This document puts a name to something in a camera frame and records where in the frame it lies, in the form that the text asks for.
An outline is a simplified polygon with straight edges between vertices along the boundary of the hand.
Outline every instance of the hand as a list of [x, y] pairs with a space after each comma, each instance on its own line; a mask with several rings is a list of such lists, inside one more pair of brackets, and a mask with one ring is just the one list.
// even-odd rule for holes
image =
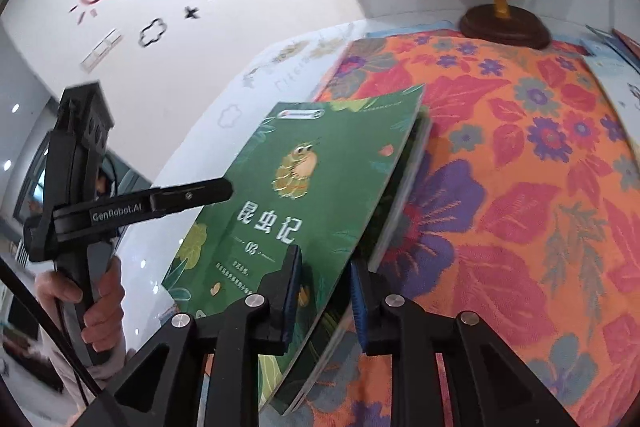
[[[106, 351], [118, 344], [122, 337], [122, 299], [124, 288], [120, 284], [121, 263], [117, 257], [111, 260], [111, 266], [98, 282], [100, 299], [84, 314], [82, 339], [92, 344], [96, 351]], [[78, 303], [82, 299], [82, 290], [61, 273], [49, 271], [39, 274], [35, 282], [36, 297], [47, 315], [60, 327], [55, 299]]]

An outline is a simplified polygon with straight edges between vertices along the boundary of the black handle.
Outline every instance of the black handle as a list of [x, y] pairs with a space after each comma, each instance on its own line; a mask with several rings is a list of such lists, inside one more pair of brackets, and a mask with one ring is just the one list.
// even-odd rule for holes
[[82, 300], [78, 304], [62, 303], [62, 320], [69, 341], [85, 367], [103, 364], [111, 356], [111, 351], [97, 353], [91, 344], [85, 344], [81, 331], [84, 314], [99, 298], [98, 282], [108, 270], [112, 255], [113, 245], [105, 241], [86, 247], [86, 254], [77, 251], [63, 253], [54, 262], [56, 270], [82, 290]]

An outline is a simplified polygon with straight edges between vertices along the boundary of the person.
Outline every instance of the person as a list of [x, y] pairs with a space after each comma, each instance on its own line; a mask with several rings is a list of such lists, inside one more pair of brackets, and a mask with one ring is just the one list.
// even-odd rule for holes
[[[89, 367], [89, 373], [101, 387], [105, 387], [109, 379], [124, 367], [127, 355], [124, 332], [122, 330], [122, 300], [125, 291], [122, 286], [122, 264], [117, 256], [111, 260], [107, 272], [98, 281], [98, 293], [100, 298], [84, 314], [84, 329], [81, 331], [82, 339], [93, 348], [100, 351], [111, 350], [111, 356], [102, 365]], [[36, 276], [35, 280], [36, 298], [60, 328], [60, 320], [56, 308], [56, 299], [68, 303], [78, 303], [82, 299], [82, 290], [71, 280], [61, 273], [47, 271]], [[71, 366], [59, 352], [56, 345], [43, 334], [44, 352], [49, 356], [53, 367], [60, 376], [65, 388], [78, 406], [78, 413], [69, 419], [68, 426], [73, 425], [76, 419], [84, 411], [85, 403], [76, 377]], [[94, 398], [87, 388], [83, 386], [84, 396], [90, 403]]]

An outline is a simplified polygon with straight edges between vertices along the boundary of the insect illustration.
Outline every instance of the insect illustration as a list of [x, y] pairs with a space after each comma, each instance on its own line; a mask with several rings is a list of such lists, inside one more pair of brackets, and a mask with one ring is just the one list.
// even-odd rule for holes
[[281, 197], [295, 200], [307, 193], [309, 178], [318, 165], [318, 155], [312, 149], [313, 145], [306, 142], [284, 156], [273, 181], [273, 188]]

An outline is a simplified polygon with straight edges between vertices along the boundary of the globe stand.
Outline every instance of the globe stand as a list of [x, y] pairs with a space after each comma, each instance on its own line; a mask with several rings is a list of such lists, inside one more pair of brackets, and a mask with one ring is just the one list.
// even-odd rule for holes
[[551, 34], [530, 11], [500, 3], [469, 9], [460, 19], [460, 32], [470, 39], [482, 39], [509, 46], [541, 50], [551, 44]]

